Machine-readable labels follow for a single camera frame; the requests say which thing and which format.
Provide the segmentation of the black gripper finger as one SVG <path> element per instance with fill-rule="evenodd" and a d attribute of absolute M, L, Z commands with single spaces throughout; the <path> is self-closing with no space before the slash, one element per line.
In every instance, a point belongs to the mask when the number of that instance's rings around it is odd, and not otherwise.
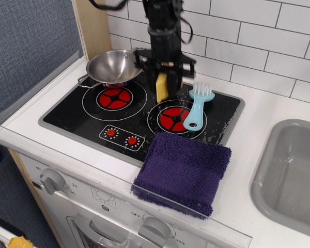
<path fill-rule="evenodd" d="M 160 73 L 161 64 L 160 63 L 144 63 L 143 71 L 145 73 L 149 89 L 155 94 L 156 90 L 156 81 Z"/>
<path fill-rule="evenodd" d="M 181 89 L 182 84 L 182 74 L 180 71 L 174 69 L 167 69 L 167 91 L 168 91 L 168 98 L 172 99 L 177 91 Z"/>

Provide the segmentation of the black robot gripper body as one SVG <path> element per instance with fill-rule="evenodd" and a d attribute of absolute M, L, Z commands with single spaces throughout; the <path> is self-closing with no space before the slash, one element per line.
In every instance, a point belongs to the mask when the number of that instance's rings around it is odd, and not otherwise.
<path fill-rule="evenodd" d="M 179 32 L 150 30 L 149 35 L 151 49 L 136 49 L 133 52 L 137 68 L 178 77 L 195 77 L 196 60 L 182 53 Z"/>

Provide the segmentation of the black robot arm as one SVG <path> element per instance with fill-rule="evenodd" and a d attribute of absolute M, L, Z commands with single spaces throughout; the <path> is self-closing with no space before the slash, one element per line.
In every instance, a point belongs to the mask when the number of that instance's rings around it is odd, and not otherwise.
<path fill-rule="evenodd" d="M 171 99 L 182 88 L 182 79 L 195 77 L 196 60 L 183 54 L 181 37 L 183 1 L 143 1 L 149 21 L 151 49 L 136 49 L 135 66 L 141 68 L 157 102 Z"/>

